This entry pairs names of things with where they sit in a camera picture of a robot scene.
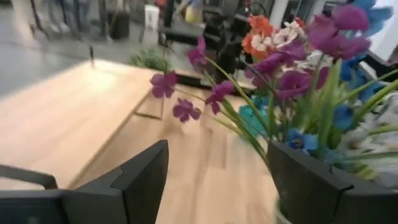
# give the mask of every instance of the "green plant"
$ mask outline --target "green plant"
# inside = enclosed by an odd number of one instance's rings
[[[164,73],[168,73],[170,70],[169,61],[164,59],[162,52],[154,47],[140,50],[138,54],[131,57],[130,64],[141,68],[158,70]]]

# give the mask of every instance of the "flower bouquet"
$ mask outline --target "flower bouquet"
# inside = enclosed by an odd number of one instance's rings
[[[211,64],[227,78],[222,83],[212,82],[212,94],[201,100],[214,114],[225,115],[231,123],[214,119],[250,143],[268,167],[270,157],[260,138],[288,146],[289,152],[299,153],[312,164],[316,160],[328,166],[327,170],[343,170],[356,179],[382,184],[377,181],[377,170],[365,160],[396,157],[398,153],[366,149],[363,142],[398,131],[398,125],[389,123],[369,125],[369,115],[398,88],[398,80],[388,85],[379,81],[398,71],[370,80],[358,69],[371,45],[368,37],[392,16],[391,7],[374,8],[374,3],[355,0],[335,9],[331,17],[317,15],[307,25],[297,18],[281,30],[274,29],[265,17],[250,17],[252,29],[242,45],[256,63],[242,63],[246,64],[245,76],[256,87],[257,94],[251,98],[230,74],[205,56],[205,40],[200,37],[198,47],[188,53],[193,67],[212,81],[204,69]],[[178,91],[174,72],[154,75],[151,83],[158,98],[170,98]],[[247,103],[239,111],[225,98],[234,89]],[[173,115],[184,123],[198,120],[203,112],[179,98]],[[282,207],[285,193],[279,191]]]

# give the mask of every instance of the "teal object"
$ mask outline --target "teal object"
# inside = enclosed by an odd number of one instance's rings
[[[264,107],[258,110],[263,120],[267,122],[268,117]],[[257,119],[256,115],[254,115],[254,112],[249,105],[240,106],[239,115],[241,115],[241,117],[243,117],[244,120],[247,121],[247,123],[245,123],[245,126],[254,137],[258,137],[258,135],[267,136],[266,130],[262,127],[260,121]]]
[[[268,97],[266,96],[256,96],[256,95],[252,95],[251,96],[251,100],[254,103],[254,106],[256,106],[256,108],[258,110],[264,109],[265,106],[268,106]]]

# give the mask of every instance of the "white flower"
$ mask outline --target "white flower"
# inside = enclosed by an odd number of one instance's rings
[[[289,44],[297,36],[298,34],[296,32],[291,32],[290,28],[286,27],[274,35],[274,43],[276,47],[282,47]]]
[[[263,35],[256,34],[251,40],[251,47],[258,51],[266,51],[268,46],[272,46],[272,39],[264,37]]]

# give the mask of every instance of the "wooden table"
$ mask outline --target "wooden table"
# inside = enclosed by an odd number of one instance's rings
[[[155,71],[96,60],[0,101],[0,164],[55,176],[67,189],[151,89]],[[0,189],[41,189],[0,179]]]

